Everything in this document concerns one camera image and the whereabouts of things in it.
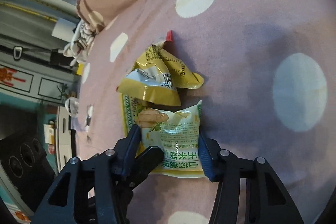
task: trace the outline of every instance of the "black robotic claw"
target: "black robotic claw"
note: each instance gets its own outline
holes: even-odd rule
[[[247,182],[245,224],[303,224],[285,186],[263,158],[238,158],[199,133],[199,158],[204,174],[219,182],[209,224],[236,224],[240,179]]]
[[[31,224],[128,224],[133,189],[163,160],[163,151],[148,147],[135,157],[141,129],[134,125],[114,149],[81,161],[71,158],[37,208]],[[94,187],[95,196],[88,198]]]

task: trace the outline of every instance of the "food packet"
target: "food packet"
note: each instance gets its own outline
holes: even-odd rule
[[[164,151],[164,160],[153,173],[173,177],[203,177],[198,155],[198,135],[202,101],[177,111],[163,111],[143,106],[136,98],[122,95],[125,132],[133,124],[142,128],[139,153],[149,146]]]
[[[180,106],[177,88],[198,89],[204,79],[162,47],[151,45],[118,86],[130,97],[158,105]]]

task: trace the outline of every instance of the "speaker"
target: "speaker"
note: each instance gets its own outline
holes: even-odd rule
[[[46,152],[32,131],[11,134],[0,141],[0,163],[21,199],[35,212],[55,173]]]

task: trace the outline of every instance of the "teal wall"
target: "teal wall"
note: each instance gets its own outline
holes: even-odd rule
[[[37,112],[39,108],[38,103],[34,103],[31,101],[27,101],[21,98],[13,97],[10,95],[6,95],[0,92],[0,104],[5,104],[5,105],[10,105],[13,107],[16,107],[18,109],[26,110],[29,112]],[[44,130],[43,130],[43,125],[48,124],[49,120],[56,120],[56,115],[55,114],[47,114],[47,113],[42,113],[39,111],[38,114],[38,134],[39,134],[39,139],[41,144],[43,145],[45,151],[47,152],[47,160],[50,164],[50,166],[53,168],[55,173],[57,173],[57,165],[56,165],[56,158],[55,155],[51,155],[48,153],[48,146],[44,141]],[[11,201],[10,197],[7,195],[3,187],[0,185],[0,196],[4,200],[4,202],[7,203],[12,203],[14,204],[13,201]]]

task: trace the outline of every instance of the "barcode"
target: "barcode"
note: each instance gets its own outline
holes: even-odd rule
[[[172,89],[173,88],[173,83],[171,81],[171,77],[169,73],[163,73],[163,78],[164,78],[164,86],[166,88]]]

